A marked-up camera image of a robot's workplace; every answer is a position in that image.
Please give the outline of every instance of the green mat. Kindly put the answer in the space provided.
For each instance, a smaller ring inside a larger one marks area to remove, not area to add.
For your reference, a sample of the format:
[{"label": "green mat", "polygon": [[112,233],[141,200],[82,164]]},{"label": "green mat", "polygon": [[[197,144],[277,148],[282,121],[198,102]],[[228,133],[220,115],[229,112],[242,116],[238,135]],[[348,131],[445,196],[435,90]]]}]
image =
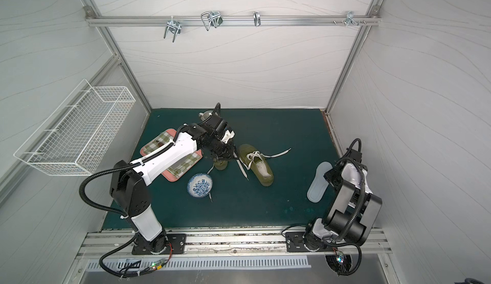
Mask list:
[{"label": "green mat", "polygon": [[[203,111],[154,109],[132,159],[140,158],[140,149],[164,130],[199,122],[198,113]],[[236,162],[229,162],[223,171],[214,169],[213,202],[208,196],[197,199],[187,193],[189,179],[212,167],[209,152],[204,151],[204,157],[176,182],[157,177],[149,190],[153,211],[164,228],[289,225],[323,216],[334,191],[328,187],[322,200],[312,203],[307,190],[317,165],[334,163],[338,156],[319,109],[222,109],[221,116],[235,131],[236,146],[249,143],[266,155],[292,149],[267,160],[274,173],[270,187],[263,187],[251,170],[247,180]],[[115,202],[112,206],[119,208]],[[103,225],[103,229],[129,227],[113,213]]]}]

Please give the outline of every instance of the wire basket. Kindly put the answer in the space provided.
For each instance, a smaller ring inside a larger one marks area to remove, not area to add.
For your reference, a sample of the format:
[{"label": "wire basket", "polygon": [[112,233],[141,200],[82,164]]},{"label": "wire basket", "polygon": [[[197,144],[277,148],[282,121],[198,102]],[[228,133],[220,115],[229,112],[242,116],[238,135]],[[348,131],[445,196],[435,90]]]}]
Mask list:
[{"label": "wire basket", "polygon": [[[78,90],[82,84],[88,88]],[[74,104],[64,104],[70,96]],[[94,173],[135,103],[124,86],[93,87],[86,80],[70,96],[14,153],[50,176]],[[66,113],[56,119],[60,108]]]}]

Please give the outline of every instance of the slipper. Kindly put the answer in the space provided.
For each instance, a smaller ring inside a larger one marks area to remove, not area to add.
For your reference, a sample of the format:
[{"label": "slipper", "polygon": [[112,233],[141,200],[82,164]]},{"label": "slipper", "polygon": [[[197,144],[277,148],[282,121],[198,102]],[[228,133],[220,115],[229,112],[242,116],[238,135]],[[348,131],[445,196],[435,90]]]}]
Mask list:
[{"label": "slipper", "polygon": [[329,185],[329,182],[326,181],[326,179],[324,178],[324,174],[331,169],[332,165],[326,161],[320,163],[317,166],[314,181],[312,181],[312,184],[310,184],[310,187],[307,191],[307,198],[310,201],[314,203],[321,201],[322,196],[324,195],[324,192]]}]

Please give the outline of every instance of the shoelace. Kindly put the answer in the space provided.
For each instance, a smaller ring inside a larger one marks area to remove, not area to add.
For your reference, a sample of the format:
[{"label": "shoelace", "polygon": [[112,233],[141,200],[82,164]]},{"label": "shoelace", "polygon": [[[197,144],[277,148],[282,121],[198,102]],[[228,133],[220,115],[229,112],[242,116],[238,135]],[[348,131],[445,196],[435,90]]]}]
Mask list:
[{"label": "shoelace", "polygon": [[250,162],[249,162],[249,164],[248,164],[248,165],[246,165],[246,164],[245,164],[245,163],[242,161],[242,159],[241,159],[241,161],[237,160],[237,163],[239,164],[239,167],[241,168],[241,171],[242,171],[242,174],[244,175],[244,177],[245,177],[245,178],[247,178],[247,180],[249,180],[249,178],[247,177],[246,172],[245,172],[245,171],[244,171],[244,169],[242,168],[242,164],[244,164],[244,166],[247,168],[247,170],[250,170],[250,166],[251,166],[251,164],[253,163],[253,160],[254,160],[254,158],[255,158],[255,157],[258,157],[258,158],[260,158],[261,160],[263,160],[263,161],[264,161],[264,160],[265,160],[265,159],[264,159],[264,157],[266,157],[266,158],[274,158],[274,157],[278,157],[278,156],[281,156],[281,155],[285,155],[285,154],[286,154],[286,153],[288,153],[288,152],[289,152],[291,149],[292,149],[292,148],[289,148],[289,149],[288,149],[288,150],[286,150],[286,151],[283,151],[283,152],[281,152],[281,153],[278,153],[278,154],[275,154],[275,155],[272,155],[272,156],[267,156],[267,155],[262,154],[262,153],[261,153],[261,152],[259,152],[259,151],[254,151],[254,152],[249,153],[249,154],[247,154],[247,155],[246,155],[247,159],[248,159],[248,160],[250,160]]}]

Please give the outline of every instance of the checkered cloth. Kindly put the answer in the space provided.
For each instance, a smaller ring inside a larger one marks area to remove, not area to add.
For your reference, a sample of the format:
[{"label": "checkered cloth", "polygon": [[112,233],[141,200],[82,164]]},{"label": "checkered cloth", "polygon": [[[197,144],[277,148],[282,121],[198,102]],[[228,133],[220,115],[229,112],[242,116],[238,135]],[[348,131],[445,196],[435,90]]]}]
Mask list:
[{"label": "checkered cloth", "polygon": [[[171,136],[166,131],[161,133],[159,136],[155,137],[151,142],[145,145],[141,149],[141,154],[148,155],[154,152],[159,147],[165,145],[171,141],[174,136]],[[180,178],[187,170],[189,170],[195,163],[201,159],[201,156],[194,152],[178,160],[175,164],[167,168],[167,170],[172,173],[176,178]]]}]

